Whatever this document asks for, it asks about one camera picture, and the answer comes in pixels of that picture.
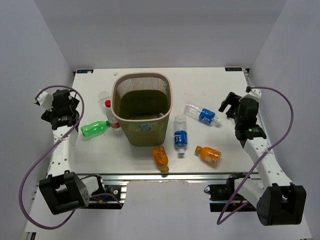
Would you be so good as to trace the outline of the orange juice bottle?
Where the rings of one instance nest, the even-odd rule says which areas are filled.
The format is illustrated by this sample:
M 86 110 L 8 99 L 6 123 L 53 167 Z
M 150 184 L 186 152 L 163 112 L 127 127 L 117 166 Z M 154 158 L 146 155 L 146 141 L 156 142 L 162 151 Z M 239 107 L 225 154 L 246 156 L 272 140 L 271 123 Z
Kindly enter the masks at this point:
M 152 150 L 152 155 L 155 163 L 162 173 L 169 171 L 168 163 L 169 159 L 163 146 L 156 147 Z
M 203 161 L 210 163 L 214 166 L 219 164 L 222 153 L 216 149 L 210 147 L 197 146 L 195 154 L 200 157 Z

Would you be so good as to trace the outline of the clear bottle red cap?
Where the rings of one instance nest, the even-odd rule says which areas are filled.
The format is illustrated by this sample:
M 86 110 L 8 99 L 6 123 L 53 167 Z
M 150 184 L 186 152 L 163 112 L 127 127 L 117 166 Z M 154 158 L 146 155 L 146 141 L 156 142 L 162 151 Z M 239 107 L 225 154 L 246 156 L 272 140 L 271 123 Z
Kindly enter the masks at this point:
M 121 130 L 121 126 L 117 120 L 117 118 L 114 116 L 111 110 L 111 101 L 108 99 L 104 102 L 105 105 L 105 114 L 108 119 L 108 122 L 110 123 L 111 128 L 115 131 L 118 132 Z

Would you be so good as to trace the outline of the aluminium table front rail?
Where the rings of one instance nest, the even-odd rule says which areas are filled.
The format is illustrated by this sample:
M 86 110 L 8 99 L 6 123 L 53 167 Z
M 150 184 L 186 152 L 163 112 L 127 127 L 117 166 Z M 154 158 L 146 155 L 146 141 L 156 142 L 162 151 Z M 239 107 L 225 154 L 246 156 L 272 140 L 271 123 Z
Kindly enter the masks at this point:
M 214 183 L 225 184 L 231 175 L 239 175 L 240 172 L 222 172 L 222 173 L 99 173 L 105 182 L 170 182 L 186 181 L 189 183 Z

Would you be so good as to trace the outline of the olive mesh waste bin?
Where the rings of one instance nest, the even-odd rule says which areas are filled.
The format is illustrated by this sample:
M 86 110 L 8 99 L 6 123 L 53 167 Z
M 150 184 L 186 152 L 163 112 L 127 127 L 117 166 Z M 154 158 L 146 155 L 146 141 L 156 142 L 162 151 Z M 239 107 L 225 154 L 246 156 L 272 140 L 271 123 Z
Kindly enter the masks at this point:
M 128 73 L 113 85 L 111 112 L 135 147 L 153 147 L 165 141 L 172 107 L 171 82 L 161 73 Z

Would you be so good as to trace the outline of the blue label bottle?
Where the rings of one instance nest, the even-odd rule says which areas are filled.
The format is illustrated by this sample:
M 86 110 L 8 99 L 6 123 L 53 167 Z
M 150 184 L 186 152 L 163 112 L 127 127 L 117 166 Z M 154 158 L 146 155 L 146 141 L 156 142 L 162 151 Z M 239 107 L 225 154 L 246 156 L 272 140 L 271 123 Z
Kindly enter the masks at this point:
M 179 158 L 185 156 L 188 146 L 187 119 L 185 115 L 176 115 L 173 121 L 174 148 Z
M 207 108 L 201 107 L 188 101 L 183 109 L 183 113 L 195 120 L 200 121 L 208 126 L 221 126 L 221 120 L 218 118 L 217 114 Z

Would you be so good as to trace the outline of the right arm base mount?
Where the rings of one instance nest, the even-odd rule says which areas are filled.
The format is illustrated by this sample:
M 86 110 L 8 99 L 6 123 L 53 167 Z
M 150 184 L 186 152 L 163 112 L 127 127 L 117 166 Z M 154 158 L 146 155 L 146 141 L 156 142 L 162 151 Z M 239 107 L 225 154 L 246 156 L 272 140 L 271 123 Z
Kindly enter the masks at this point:
M 206 184 L 203 192 L 209 197 L 209 209 L 211 213 L 219 213 L 231 197 L 232 193 L 228 190 L 227 179 L 231 177 L 230 174 L 205 174 L 204 182 Z M 250 178 L 258 185 L 262 186 L 261 178 L 258 174 L 254 173 Z M 234 197 L 226 209 L 226 213 L 231 213 L 240 205 L 243 205 L 247 200 L 239 195 Z M 239 212 L 256 212 L 256 207 L 251 203 L 244 206 Z

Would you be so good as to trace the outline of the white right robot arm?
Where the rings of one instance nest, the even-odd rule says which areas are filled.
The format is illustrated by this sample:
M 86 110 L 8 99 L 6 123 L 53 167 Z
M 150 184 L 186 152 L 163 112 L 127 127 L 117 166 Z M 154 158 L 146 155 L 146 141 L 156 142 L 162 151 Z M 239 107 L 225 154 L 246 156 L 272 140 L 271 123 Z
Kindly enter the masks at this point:
M 225 211 L 232 200 L 242 196 L 255 207 L 257 217 L 264 226 L 299 225 L 302 222 L 307 193 L 303 186 L 295 185 L 277 162 L 267 135 L 258 125 L 257 115 L 261 91 L 250 88 L 243 97 L 230 92 L 221 103 L 220 112 L 234 119 L 235 137 L 250 156 L 262 186 L 251 178 L 251 173 L 232 174 L 226 180 L 229 197 Z

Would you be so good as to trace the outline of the clear plastic bottle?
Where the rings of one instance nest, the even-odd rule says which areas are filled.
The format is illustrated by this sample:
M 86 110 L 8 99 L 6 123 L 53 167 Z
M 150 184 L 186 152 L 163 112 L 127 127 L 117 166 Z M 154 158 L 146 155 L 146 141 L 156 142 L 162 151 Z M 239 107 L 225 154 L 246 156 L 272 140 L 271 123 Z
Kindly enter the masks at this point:
M 111 99 L 111 94 L 108 91 L 101 91 L 98 94 L 97 102 L 98 102 L 99 109 L 103 115 L 105 115 L 105 112 L 106 112 L 105 102 L 110 99 Z

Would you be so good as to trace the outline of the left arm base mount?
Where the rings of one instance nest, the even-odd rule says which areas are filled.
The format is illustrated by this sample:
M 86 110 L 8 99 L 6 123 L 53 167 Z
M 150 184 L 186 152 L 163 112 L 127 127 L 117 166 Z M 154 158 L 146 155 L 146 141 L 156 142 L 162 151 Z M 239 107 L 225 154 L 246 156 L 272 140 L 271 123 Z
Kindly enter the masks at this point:
M 97 210 L 120 210 L 125 199 L 127 186 L 124 183 L 103 179 L 96 175 L 98 179 L 98 190 L 92 193 L 86 209 Z

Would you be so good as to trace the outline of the green plastic bottle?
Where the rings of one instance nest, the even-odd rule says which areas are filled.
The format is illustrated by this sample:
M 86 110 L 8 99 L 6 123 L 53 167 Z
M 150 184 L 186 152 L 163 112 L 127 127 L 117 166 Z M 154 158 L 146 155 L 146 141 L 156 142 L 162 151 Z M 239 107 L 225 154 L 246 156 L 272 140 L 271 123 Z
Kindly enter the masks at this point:
M 84 138 L 93 138 L 102 135 L 110 126 L 109 121 L 96 121 L 83 125 L 80 130 Z

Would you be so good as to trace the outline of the orange juice bottle front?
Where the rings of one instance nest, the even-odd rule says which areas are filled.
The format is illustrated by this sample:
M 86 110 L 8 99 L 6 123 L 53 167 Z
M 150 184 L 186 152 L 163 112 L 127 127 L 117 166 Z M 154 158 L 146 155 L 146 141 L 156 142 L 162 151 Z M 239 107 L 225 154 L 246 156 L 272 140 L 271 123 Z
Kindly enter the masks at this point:
M 168 163 L 169 159 L 163 146 L 156 147 L 152 150 L 152 155 L 155 163 L 162 173 L 169 171 Z

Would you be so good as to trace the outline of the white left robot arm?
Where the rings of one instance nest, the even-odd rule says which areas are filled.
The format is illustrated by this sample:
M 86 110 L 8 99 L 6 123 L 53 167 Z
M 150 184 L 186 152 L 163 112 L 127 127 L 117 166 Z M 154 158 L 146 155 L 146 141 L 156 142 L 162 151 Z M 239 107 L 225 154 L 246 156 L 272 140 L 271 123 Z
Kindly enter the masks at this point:
M 45 112 L 41 119 L 50 123 L 53 141 L 57 145 L 52 151 L 46 177 L 39 182 L 40 192 L 54 215 L 85 208 L 93 197 L 105 196 L 106 187 L 98 174 L 84 178 L 74 172 L 75 146 L 79 129 L 75 125 L 80 114 L 79 100 L 71 96 L 70 90 L 57 90 L 53 94 L 42 92 L 37 105 Z

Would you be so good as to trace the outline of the blue sticker right corner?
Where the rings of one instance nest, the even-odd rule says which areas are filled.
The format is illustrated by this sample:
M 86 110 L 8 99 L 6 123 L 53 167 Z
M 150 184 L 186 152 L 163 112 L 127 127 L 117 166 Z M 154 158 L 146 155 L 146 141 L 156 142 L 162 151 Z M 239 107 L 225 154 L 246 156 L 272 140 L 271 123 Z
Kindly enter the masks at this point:
M 226 72 L 242 72 L 243 69 L 241 67 L 225 67 Z

